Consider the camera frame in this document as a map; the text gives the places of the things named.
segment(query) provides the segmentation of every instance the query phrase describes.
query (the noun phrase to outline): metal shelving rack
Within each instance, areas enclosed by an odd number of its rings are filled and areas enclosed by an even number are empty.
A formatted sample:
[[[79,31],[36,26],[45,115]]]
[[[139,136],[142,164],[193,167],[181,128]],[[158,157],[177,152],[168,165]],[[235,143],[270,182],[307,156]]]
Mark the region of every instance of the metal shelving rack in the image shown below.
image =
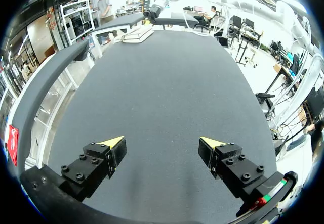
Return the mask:
[[[81,5],[81,7],[78,8],[78,9],[76,9],[76,10],[74,10],[73,12],[64,14],[64,8],[68,8],[68,7],[71,7],[72,8],[73,6],[77,6],[77,5]],[[65,33],[66,33],[66,36],[67,36],[67,39],[68,39],[68,42],[69,42],[70,45],[72,45],[77,39],[81,38],[83,35],[87,34],[91,30],[94,30],[95,29],[95,25],[94,25],[93,19],[92,19],[92,12],[91,12],[91,9],[90,9],[89,0],[79,0],[77,2],[68,3],[66,5],[60,5],[60,8],[61,8],[62,22],[63,22],[64,28],[65,28]],[[73,14],[76,14],[76,13],[80,13],[81,21],[82,21],[82,27],[83,27],[83,31],[84,32],[81,33],[80,35],[78,35],[76,38],[71,39],[70,38],[70,35],[68,33],[68,30],[67,30],[65,18],[66,17],[69,17],[69,16],[71,16]],[[88,21],[85,21],[84,20],[85,14],[87,14],[89,16],[90,20],[88,20]],[[91,23],[91,28],[85,30],[84,24],[86,24],[88,22]]]

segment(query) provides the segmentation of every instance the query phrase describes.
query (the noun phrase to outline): gray curved rail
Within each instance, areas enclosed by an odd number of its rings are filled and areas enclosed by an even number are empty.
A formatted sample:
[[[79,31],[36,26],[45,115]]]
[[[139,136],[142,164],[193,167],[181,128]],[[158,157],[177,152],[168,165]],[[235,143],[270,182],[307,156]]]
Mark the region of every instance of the gray curved rail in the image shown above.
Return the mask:
[[[59,51],[37,73],[19,97],[20,101],[12,120],[12,125],[19,129],[16,168],[18,175],[25,170],[25,160],[29,155],[31,147],[31,128],[46,93],[71,61],[85,59],[88,47],[88,41],[82,41]]]

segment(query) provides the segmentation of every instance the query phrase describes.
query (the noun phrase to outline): ceiling light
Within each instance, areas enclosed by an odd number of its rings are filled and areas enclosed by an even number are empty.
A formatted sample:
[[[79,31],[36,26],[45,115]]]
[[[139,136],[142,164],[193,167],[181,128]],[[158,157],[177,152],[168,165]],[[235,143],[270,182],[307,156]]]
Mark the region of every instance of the ceiling light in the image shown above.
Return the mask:
[[[284,2],[286,2],[286,3],[288,3],[288,4],[290,4],[290,5],[293,5],[294,7],[296,7],[296,8],[298,8],[298,9],[302,10],[302,11],[305,12],[305,13],[307,13],[305,7],[304,7],[303,5],[301,5],[301,4],[300,4],[298,1],[296,1],[296,0],[282,0],[282,1],[284,1]]]

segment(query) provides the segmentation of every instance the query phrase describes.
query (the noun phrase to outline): box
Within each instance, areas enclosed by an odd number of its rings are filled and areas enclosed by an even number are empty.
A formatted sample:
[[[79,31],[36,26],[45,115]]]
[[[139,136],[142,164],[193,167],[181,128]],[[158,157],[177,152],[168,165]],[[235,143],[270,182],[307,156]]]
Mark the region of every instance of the box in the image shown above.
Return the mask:
[[[274,66],[273,68],[274,68],[274,70],[275,70],[277,73],[279,73],[279,71],[280,71],[280,69],[281,69],[281,66],[278,65],[278,64],[275,64],[275,66]]]

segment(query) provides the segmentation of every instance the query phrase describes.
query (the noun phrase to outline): person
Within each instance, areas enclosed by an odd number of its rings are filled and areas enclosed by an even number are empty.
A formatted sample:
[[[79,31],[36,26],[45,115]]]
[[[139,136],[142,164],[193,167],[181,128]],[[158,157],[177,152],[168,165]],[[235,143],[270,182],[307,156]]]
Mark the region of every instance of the person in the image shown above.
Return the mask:
[[[101,25],[108,23],[114,19],[114,14],[112,13],[111,6],[112,4],[110,0],[98,0],[97,9],[100,11],[99,16]],[[114,37],[117,37],[117,31],[114,31],[112,34]]]
[[[207,25],[208,21],[211,20],[216,15],[216,7],[211,6],[211,10],[208,13],[201,14],[201,16],[194,16],[198,20],[199,25]]]
[[[319,152],[322,150],[321,146],[323,142],[323,134],[322,134],[323,130],[324,130],[324,120],[319,120],[317,123],[309,125],[304,129],[304,135],[299,137],[297,140],[291,142],[287,146],[287,151],[290,151],[295,147],[299,146],[301,143],[305,141],[306,135],[310,134],[312,152],[316,157],[317,155],[319,155]]]

